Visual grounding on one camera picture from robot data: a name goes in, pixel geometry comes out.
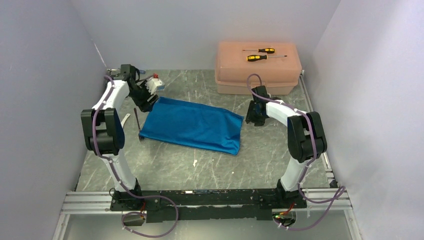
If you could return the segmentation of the blue cloth napkin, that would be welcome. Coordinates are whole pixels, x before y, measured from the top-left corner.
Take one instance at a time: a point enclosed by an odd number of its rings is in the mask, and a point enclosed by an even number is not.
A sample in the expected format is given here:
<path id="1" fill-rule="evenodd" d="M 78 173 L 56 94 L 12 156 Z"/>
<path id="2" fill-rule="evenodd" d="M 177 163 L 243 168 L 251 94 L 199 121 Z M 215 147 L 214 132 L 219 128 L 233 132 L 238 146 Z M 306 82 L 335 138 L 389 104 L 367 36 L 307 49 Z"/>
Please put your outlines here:
<path id="1" fill-rule="evenodd" d="M 236 156 L 241 146 L 243 116 L 224 108 L 160 97 L 139 136 Z"/>

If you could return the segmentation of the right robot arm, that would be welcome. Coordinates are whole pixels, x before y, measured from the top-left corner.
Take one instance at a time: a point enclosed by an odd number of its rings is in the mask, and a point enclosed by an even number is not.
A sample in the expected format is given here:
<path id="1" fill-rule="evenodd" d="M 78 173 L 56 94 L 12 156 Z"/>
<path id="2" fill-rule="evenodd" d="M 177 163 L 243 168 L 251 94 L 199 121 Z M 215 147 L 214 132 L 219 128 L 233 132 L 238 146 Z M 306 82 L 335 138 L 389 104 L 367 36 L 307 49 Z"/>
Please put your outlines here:
<path id="1" fill-rule="evenodd" d="M 305 112 L 281 99 L 271 99 L 264 85 L 247 88 L 253 100 L 248 107 L 246 123 L 259 127 L 271 118 L 286 126 L 290 160 L 278 182 L 283 189 L 275 194 L 275 200 L 280 207 L 287 208 L 295 201 L 295 196 L 306 198 L 302 181 L 312 163 L 327 150 L 321 117 L 316 111 Z"/>

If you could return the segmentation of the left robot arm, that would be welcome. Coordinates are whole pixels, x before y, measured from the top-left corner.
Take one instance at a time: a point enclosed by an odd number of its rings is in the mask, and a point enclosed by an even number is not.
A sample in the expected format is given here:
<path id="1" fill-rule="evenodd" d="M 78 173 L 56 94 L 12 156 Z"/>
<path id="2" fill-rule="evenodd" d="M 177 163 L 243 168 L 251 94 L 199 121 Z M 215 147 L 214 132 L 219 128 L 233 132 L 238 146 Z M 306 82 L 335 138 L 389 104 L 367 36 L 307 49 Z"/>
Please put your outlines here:
<path id="1" fill-rule="evenodd" d="M 157 90 L 164 83 L 156 73 L 141 77 L 141 71 L 131 64 L 124 64 L 115 75 L 106 74 L 105 91 L 99 101 L 81 114 L 85 146 L 106 165 L 114 181 L 114 193 L 124 196 L 124 204 L 131 210 L 144 203 L 141 187 L 134 176 L 125 154 L 125 132 L 118 111 L 126 98 L 131 98 L 141 112 L 150 112 L 159 99 Z"/>

